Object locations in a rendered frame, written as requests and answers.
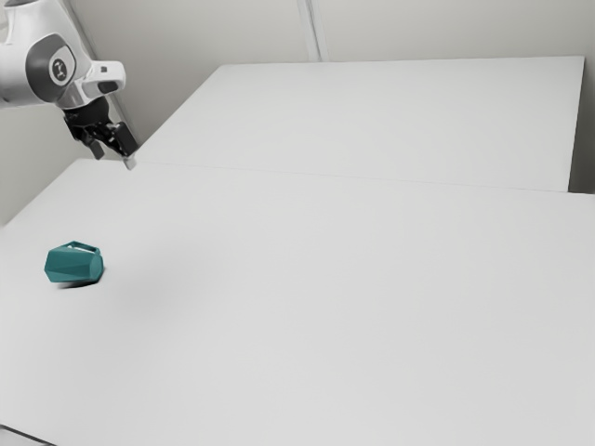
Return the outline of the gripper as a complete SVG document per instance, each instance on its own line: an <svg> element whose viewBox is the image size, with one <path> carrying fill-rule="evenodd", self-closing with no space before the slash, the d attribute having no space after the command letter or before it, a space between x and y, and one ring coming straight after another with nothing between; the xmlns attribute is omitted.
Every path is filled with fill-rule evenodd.
<svg viewBox="0 0 595 446"><path fill-rule="evenodd" d="M109 111L108 100L97 98L83 107L63 110L64 122L75 140L89 142L93 139L89 149L96 160L104 157L104 150L97 141L100 140L120 156L127 169L134 169L138 143L126 123L112 124Z"/></svg>

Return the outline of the teal faceted mug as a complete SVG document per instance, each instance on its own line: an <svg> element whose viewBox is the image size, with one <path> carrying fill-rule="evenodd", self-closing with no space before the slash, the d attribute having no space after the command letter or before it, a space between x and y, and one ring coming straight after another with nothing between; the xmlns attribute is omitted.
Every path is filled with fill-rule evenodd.
<svg viewBox="0 0 595 446"><path fill-rule="evenodd" d="M104 263L98 247L72 241L47 252L44 272L53 283L98 282Z"/></svg>

